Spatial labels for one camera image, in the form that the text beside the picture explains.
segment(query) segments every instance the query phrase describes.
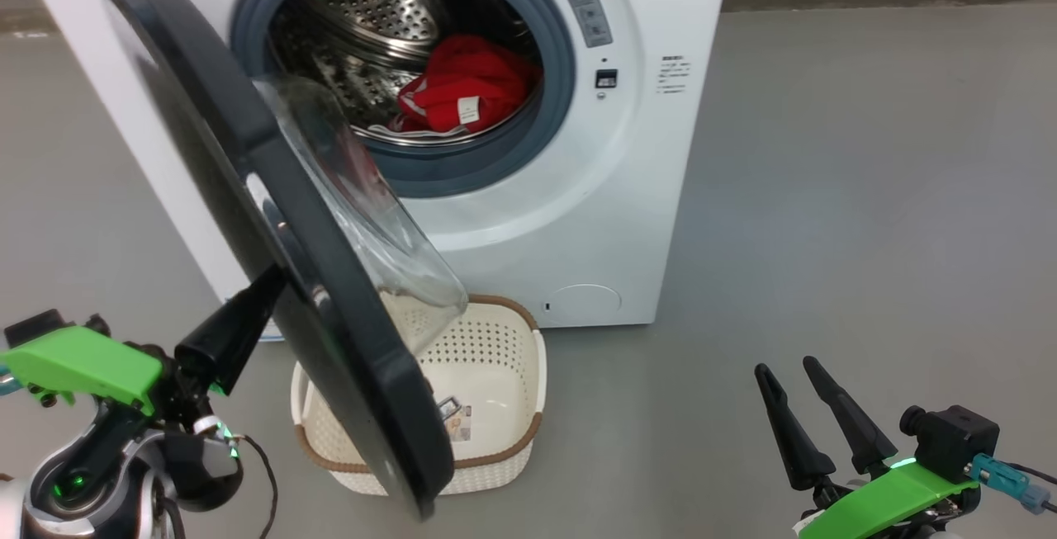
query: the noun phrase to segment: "washing machine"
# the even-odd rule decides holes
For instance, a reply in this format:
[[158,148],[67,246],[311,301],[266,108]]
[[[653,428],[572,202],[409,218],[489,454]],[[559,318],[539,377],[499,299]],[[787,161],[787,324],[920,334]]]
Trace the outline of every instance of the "washing machine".
[[[218,298],[245,287],[113,5],[43,1]],[[541,326],[654,319],[721,0],[189,1],[197,17],[174,21],[207,22],[248,76],[314,66],[342,103],[360,96],[347,104],[350,125],[469,292],[514,299]],[[309,13],[298,4],[389,29],[395,39],[378,50],[390,57],[366,69],[383,81],[400,73],[401,54],[428,57],[431,39],[465,29],[531,58],[542,77],[489,129],[402,140],[357,113],[381,85],[350,94],[357,83],[335,85],[333,67],[313,56],[320,32],[284,23]]]

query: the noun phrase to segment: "gray floor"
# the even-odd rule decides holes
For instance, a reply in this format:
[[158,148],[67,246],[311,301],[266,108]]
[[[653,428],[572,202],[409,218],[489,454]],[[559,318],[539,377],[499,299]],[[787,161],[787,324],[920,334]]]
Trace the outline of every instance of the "gray floor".
[[[424,525],[298,452],[292,357],[254,355],[219,411],[265,445],[275,537],[789,537],[752,367],[766,361],[853,477],[800,357],[822,359],[901,448],[904,408],[961,403],[1000,456],[1057,470],[1057,5],[725,16],[659,320],[548,333],[544,426],[524,475],[439,501]],[[57,42],[0,43],[0,321],[56,305],[172,343],[212,300]],[[0,402],[0,470],[25,475],[84,406]],[[263,473],[192,537],[248,538]],[[985,496],[967,539],[1052,537]]]

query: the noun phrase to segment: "laundry basket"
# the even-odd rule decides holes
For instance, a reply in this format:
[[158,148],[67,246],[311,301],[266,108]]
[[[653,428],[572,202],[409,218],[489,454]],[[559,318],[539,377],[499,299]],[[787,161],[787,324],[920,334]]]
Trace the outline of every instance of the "laundry basket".
[[[446,422],[456,472],[441,495],[513,482],[528,463],[546,395],[543,336],[528,312],[503,298],[470,296],[460,320],[419,355],[419,364],[438,403],[455,397],[462,404]],[[348,489],[386,495],[300,364],[290,407],[313,463]]]

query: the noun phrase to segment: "cable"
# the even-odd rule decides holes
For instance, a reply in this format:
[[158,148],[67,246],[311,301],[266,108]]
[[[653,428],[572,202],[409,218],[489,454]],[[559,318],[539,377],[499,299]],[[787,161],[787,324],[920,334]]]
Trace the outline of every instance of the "cable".
[[275,523],[275,513],[279,509],[279,483],[275,481],[275,471],[272,470],[272,463],[267,460],[267,454],[264,453],[264,449],[261,448],[257,441],[249,438],[248,435],[237,435],[236,439],[244,440],[249,443],[249,446],[254,447],[254,450],[260,454],[261,462],[264,463],[264,470],[267,471],[267,480],[272,482],[272,512],[267,516],[267,524],[264,525],[264,531],[261,532],[261,539],[265,539],[267,534],[272,531],[272,525]]
[[171,498],[162,498],[162,507],[165,508],[169,520],[172,521],[174,539],[187,539],[187,533],[184,531],[184,519],[180,516],[180,506]]
[[1031,467],[1025,467],[1024,465],[1018,465],[1017,463],[1006,463],[1006,464],[1017,469],[1018,471],[1023,471],[1027,475],[1035,476],[1041,480],[1045,480],[1049,481],[1050,483],[1053,483],[1054,485],[1057,485],[1057,477],[1054,477],[1052,475],[1046,475],[1042,471],[1036,470]]

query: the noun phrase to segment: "red cloth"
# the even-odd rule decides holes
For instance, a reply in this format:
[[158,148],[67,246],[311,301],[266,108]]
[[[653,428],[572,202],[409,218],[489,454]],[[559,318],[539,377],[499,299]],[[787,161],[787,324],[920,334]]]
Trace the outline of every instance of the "red cloth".
[[538,79],[539,69],[512,51],[480,36],[449,36],[433,50],[426,72],[401,90],[406,118],[394,125],[440,133],[462,125],[479,132],[517,110]]

